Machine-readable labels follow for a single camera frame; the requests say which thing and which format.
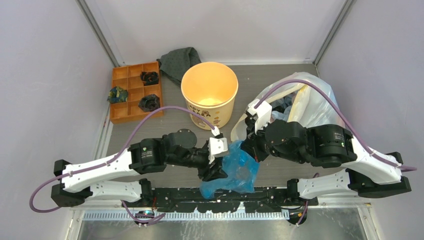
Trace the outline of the blue trash bag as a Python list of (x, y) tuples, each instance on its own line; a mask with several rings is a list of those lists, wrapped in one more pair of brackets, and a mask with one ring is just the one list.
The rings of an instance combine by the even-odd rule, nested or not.
[(255, 181), (260, 164), (241, 149), (242, 140), (229, 145), (229, 154), (222, 159), (222, 169), (226, 178), (202, 182), (199, 190), (205, 199), (214, 198), (218, 190), (227, 190), (239, 194), (254, 193)]

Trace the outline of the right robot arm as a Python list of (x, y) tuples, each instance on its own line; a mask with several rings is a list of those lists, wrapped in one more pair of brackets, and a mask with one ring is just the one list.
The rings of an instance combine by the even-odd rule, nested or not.
[(337, 124), (306, 128), (295, 121), (275, 120), (258, 130), (253, 116), (246, 117), (244, 123), (246, 139), (241, 149), (256, 162), (274, 156), (313, 167), (340, 168), (326, 176), (290, 179), (285, 198), (291, 205), (337, 193), (379, 199), (412, 190), (400, 170), (400, 153), (370, 155), (349, 130)]

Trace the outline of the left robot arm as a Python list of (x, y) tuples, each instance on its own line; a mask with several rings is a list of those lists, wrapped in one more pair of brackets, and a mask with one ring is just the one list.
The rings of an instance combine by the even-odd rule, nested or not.
[(116, 179), (163, 172), (167, 165), (195, 168), (204, 182), (226, 178), (222, 159), (229, 154), (227, 138), (219, 134), (201, 148), (196, 144), (191, 130), (180, 129), (161, 138), (143, 139), (114, 156), (79, 164), (57, 160), (53, 173), (64, 177), (52, 186), (51, 199), (59, 207), (75, 207), (91, 200), (123, 200), (148, 207), (154, 197), (146, 186)]

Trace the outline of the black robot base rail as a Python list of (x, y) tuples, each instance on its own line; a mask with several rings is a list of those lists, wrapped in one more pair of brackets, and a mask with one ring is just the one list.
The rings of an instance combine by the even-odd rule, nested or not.
[(211, 199), (202, 196), (198, 187), (153, 188), (146, 178), (138, 181), (142, 193), (140, 199), (126, 201), (128, 208), (152, 208), (163, 213), (234, 213), (244, 206), (247, 213), (276, 213), (296, 210), (305, 206), (306, 200), (295, 198), (285, 188), (275, 186), (255, 187), (252, 193), (233, 190), (217, 190)]

